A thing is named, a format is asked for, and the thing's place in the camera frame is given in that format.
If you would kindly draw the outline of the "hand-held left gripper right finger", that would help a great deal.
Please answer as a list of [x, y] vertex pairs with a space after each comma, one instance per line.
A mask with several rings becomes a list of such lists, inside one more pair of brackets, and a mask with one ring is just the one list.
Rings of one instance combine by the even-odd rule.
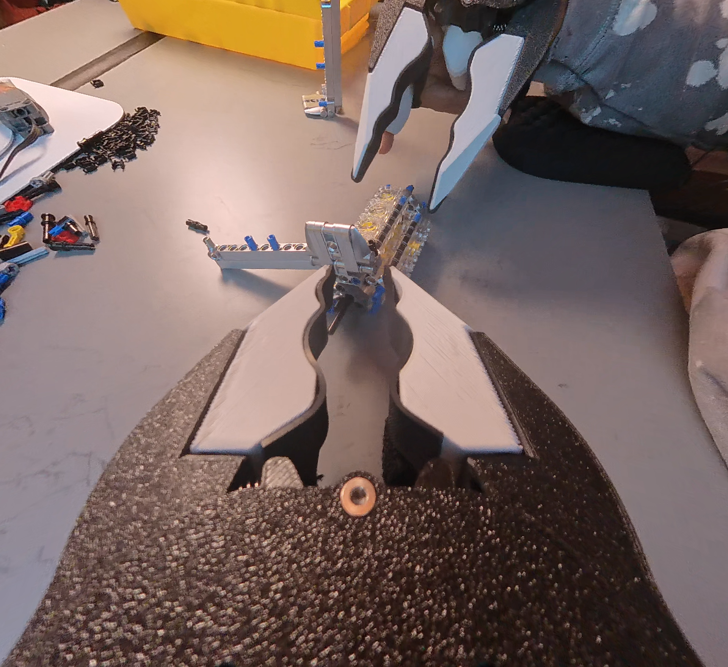
[[522, 454], [523, 446], [480, 357], [472, 330], [396, 268], [387, 293], [397, 357], [393, 395], [416, 422], [395, 436], [408, 458]]

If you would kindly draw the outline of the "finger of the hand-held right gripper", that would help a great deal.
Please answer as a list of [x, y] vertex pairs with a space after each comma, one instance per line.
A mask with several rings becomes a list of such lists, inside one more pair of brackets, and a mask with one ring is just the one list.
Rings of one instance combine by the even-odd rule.
[[355, 182], [365, 176], [384, 132], [395, 135], [404, 127], [431, 57], [432, 39], [423, 12], [404, 7], [366, 79], [351, 171]]
[[499, 125], [499, 109], [523, 43], [521, 36], [501, 34], [473, 52], [469, 61], [468, 104], [451, 127], [449, 149], [435, 175], [430, 211], [436, 211], [456, 187]]

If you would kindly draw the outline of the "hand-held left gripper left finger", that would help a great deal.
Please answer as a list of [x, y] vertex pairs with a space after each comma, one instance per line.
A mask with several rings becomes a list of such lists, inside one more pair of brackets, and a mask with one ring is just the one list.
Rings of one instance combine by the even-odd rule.
[[317, 359], [328, 342], [331, 266], [314, 272], [244, 332], [202, 419], [195, 454], [252, 454], [314, 415], [325, 399]]

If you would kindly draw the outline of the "grey beam with small bracket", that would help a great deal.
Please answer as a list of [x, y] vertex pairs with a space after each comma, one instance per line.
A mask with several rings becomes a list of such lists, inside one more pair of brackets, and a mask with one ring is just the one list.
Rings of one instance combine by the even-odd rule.
[[304, 113], [310, 118], [333, 118], [343, 112], [341, 84], [341, 3], [340, 0], [319, 0], [323, 23], [323, 40], [314, 46], [324, 51], [325, 81], [319, 92], [303, 96]]

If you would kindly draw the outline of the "grey beam with motor block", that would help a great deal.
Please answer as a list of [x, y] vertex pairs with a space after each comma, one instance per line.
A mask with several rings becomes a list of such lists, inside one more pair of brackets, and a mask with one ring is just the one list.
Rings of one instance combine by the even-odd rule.
[[380, 258], [353, 225], [311, 221], [305, 226], [304, 243], [279, 243], [273, 235], [258, 245], [249, 235], [239, 246], [215, 245], [204, 237], [209, 257], [221, 269], [311, 271], [328, 265], [348, 280], [374, 275]]

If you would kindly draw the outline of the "clear engine block yellow crankshaft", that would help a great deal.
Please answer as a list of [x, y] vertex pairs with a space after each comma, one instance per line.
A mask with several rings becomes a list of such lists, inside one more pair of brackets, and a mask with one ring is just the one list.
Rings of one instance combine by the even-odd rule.
[[430, 233], [426, 204], [414, 197], [414, 187], [380, 187], [369, 200], [355, 226], [380, 264], [374, 275], [364, 280], [344, 279], [335, 273], [332, 315], [328, 333], [332, 335], [351, 305], [375, 313], [384, 301], [384, 272], [396, 268], [409, 276]]

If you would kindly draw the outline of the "person's right forearm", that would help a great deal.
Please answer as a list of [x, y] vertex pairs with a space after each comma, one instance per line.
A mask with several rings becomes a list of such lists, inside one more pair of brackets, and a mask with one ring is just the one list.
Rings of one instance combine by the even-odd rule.
[[727, 144], [727, 0], [569, 0], [534, 78], [589, 126]]

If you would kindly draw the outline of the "person's right hand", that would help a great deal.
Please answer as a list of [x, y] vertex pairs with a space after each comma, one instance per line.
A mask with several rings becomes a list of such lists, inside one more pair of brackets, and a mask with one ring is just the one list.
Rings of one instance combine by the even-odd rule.
[[421, 93], [421, 106], [439, 113], [459, 115], [468, 100], [468, 92], [452, 84], [444, 60], [433, 56]]

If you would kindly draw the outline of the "pile of mixed brick parts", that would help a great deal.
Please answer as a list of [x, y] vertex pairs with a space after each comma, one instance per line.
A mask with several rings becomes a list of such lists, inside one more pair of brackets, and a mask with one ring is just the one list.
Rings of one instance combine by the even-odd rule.
[[42, 240], [34, 247], [26, 238], [34, 217], [31, 208], [36, 199], [60, 190], [52, 171], [34, 177], [18, 194], [2, 203], [1, 209], [1, 291], [5, 291], [27, 264], [54, 252], [91, 253], [96, 250], [99, 234], [92, 215], [85, 215], [84, 225], [72, 217], [55, 217], [42, 213]]

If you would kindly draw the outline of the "person's torso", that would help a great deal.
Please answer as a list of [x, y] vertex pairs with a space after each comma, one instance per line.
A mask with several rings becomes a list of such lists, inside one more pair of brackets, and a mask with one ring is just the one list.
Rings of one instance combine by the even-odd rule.
[[727, 229], [692, 236], [670, 259], [689, 313], [691, 387], [727, 461]]

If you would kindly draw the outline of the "pile of black pins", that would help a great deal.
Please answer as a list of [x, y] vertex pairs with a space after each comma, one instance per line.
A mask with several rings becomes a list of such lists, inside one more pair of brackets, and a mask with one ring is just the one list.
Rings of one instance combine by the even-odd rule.
[[53, 172], [80, 169], [91, 174], [105, 164], [124, 169], [126, 162], [137, 158], [139, 150], [154, 144], [159, 131], [160, 112], [146, 107], [125, 113], [122, 119], [104, 132], [78, 142], [78, 151], [59, 163]]

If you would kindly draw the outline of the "white document stand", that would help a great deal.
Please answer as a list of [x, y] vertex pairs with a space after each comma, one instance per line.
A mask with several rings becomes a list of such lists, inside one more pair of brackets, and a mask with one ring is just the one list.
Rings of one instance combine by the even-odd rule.
[[106, 99], [59, 89], [23, 78], [9, 78], [50, 116], [54, 133], [42, 136], [9, 166], [1, 184], [1, 201], [14, 197], [29, 181], [78, 151], [78, 142], [116, 124], [123, 108]]

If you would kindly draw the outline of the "grey toy motor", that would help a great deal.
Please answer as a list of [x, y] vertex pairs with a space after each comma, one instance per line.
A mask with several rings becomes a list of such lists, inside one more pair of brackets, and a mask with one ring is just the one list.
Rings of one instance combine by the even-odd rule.
[[54, 132], [46, 111], [9, 80], [1, 83], [1, 123], [21, 139], [26, 139], [33, 128], [41, 136]]

